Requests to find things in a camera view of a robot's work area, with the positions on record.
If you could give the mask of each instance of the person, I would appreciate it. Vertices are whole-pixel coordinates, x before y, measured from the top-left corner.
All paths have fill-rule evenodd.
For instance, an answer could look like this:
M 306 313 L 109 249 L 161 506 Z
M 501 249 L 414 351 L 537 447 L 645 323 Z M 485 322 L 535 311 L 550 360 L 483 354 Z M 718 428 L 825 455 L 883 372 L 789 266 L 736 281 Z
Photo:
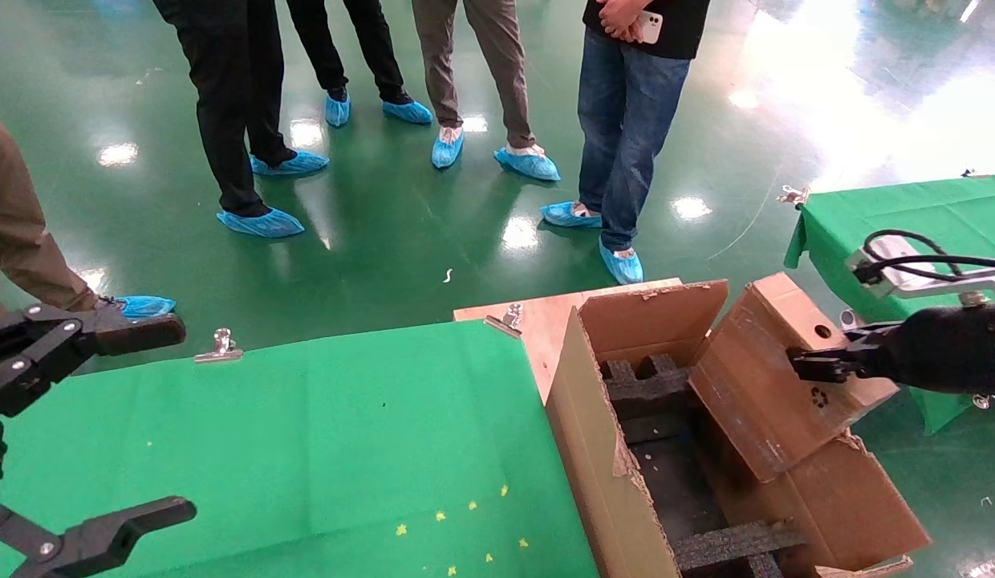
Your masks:
M 440 124 L 434 143 L 434 167 L 445 169 L 461 153 L 461 117 L 454 88 L 451 52 L 454 48 L 454 10 L 458 0 L 412 0 L 412 16 L 423 48 L 427 93 Z M 465 0 L 465 16 L 476 32 L 490 76 L 497 85 L 504 110 L 508 145 L 494 158 L 505 167 L 543 181 L 558 181 L 558 168 L 537 146 L 530 129 L 526 102 L 526 52 L 519 39 L 515 0 Z
M 47 306 L 64 311 L 115 307 L 128 319 L 144 319 L 173 311 L 164 297 L 98 296 L 66 264 L 51 237 L 30 173 L 16 141 L 0 122 L 0 271 Z M 0 303 L 0 318 L 6 309 Z
M 579 127 L 579 199 L 541 208 L 553 226 L 601 230 L 598 251 L 619 284 L 644 281 L 633 249 L 651 190 L 655 157 L 668 135 L 709 0 L 588 0 Z M 655 31 L 654 43 L 637 43 Z
M 326 91 L 326 121 L 331 127 L 343 127 L 351 118 L 351 100 L 347 95 L 344 65 L 330 36 L 326 5 L 323 0 L 287 0 L 287 7 L 315 69 L 315 79 Z M 380 0 L 344 0 L 344 8 L 355 26 L 362 56 L 376 78 L 384 114 L 411 124 L 431 124 L 430 109 L 414 101 L 405 91 L 405 80 L 394 58 L 391 28 L 384 18 Z
M 296 218 L 266 207 L 253 173 L 304 176 L 329 160 L 294 151 L 280 134 L 284 54 L 274 0 L 154 0 L 174 25 L 197 88 L 197 128 L 219 184 L 216 217 L 230 230 L 281 238 L 303 233 Z M 251 155 L 245 147 L 245 129 Z

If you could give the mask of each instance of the hand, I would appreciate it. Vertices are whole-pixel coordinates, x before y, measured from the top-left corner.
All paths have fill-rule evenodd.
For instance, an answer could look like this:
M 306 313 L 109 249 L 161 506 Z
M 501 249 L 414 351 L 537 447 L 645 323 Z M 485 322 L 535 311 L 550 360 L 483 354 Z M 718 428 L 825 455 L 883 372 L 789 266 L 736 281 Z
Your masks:
M 618 29 L 614 26 L 605 26 L 604 32 L 608 33 L 608 36 L 622 40 L 623 43 L 643 43 L 644 42 L 644 22 L 642 18 L 638 18 L 631 25 L 626 26 L 625 29 Z
M 601 8 L 601 26 L 604 26 L 605 32 L 608 28 L 619 31 L 619 36 L 622 33 L 626 33 L 632 25 L 637 20 L 637 16 L 640 16 L 640 11 L 644 9 L 648 4 L 648 0 L 597 0 L 599 3 L 604 4 L 604 8 Z

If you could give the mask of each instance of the green tablecloth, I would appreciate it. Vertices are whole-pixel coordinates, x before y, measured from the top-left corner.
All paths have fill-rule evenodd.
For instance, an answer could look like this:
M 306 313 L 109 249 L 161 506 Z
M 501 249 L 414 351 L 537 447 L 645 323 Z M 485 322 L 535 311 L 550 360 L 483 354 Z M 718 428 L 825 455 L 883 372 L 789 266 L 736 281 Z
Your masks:
M 0 501 L 51 530 L 197 504 L 110 578 L 597 577 L 526 351 L 478 321 L 71 378 L 6 441 Z
M 843 261 L 882 228 L 927 235 L 950 253 L 995 257 L 995 176 L 812 194 L 802 207 L 785 264 L 796 267 L 808 251 L 829 289 L 869 323 L 905 319 L 922 307 L 956 306 L 955 295 L 876 299 L 861 287 Z M 929 433 L 971 405 L 968 396 L 922 390 L 912 395 Z

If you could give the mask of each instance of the white phone case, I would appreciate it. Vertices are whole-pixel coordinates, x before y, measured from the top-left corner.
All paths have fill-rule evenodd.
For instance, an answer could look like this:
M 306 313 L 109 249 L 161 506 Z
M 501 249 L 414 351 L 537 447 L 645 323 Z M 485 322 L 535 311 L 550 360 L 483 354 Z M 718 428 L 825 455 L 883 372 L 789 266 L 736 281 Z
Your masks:
M 641 27 L 640 41 L 644 44 L 658 43 L 658 37 L 662 35 L 662 14 L 642 10 L 640 11 L 640 18 L 644 20 L 644 25 Z

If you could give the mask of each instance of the glossy floor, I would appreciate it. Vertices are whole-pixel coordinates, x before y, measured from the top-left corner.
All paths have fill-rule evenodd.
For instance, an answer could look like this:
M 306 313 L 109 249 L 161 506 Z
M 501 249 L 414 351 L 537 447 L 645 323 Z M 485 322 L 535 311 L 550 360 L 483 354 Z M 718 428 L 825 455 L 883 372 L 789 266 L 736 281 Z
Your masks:
M 261 348 L 611 284 L 593 234 L 538 227 L 538 207 L 570 200 L 577 184 L 579 1 L 519 2 L 534 131 L 560 165 L 557 186 L 493 161 L 501 109 L 461 12 L 454 65 L 469 134 L 456 167 L 438 173 L 435 128 L 380 114 L 343 8 L 328 7 L 353 120 L 339 131 L 322 122 L 324 95 L 281 10 L 282 131 L 333 164 L 260 183 L 308 228 L 266 242 L 215 220 L 186 62 L 152 4 L 0 0 L 0 118 L 51 231 L 91 285 L 172 296 L 192 334 L 117 363 L 208 350 L 219 326 Z M 407 88 L 424 99 L 410 5 L 384 10 Z M 828 191 L 967 168 L 995 171 L 995 0 L 713 0 L 636 248 L 650 279 L 729 278 L 736 293 L 782 267 L 796 219 L 776 204 L 784 184 Z M 839 311 L 812 267 L 794 277 Z M 860 431 L 937 542 L 915 575 L 995 576 L 995 410 L 927 439 L 902 396 Z

